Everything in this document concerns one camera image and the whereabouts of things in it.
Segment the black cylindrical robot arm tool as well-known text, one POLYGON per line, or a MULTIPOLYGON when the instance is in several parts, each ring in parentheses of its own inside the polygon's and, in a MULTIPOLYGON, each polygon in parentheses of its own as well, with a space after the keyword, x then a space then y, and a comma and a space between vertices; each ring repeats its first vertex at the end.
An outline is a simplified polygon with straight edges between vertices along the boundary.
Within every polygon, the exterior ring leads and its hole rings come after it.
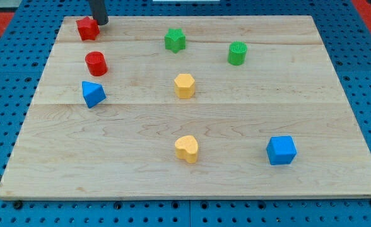
POLYGON ((106 25, 109 22, 105 0, 88 0, 93 19, 98 25, 106 25))

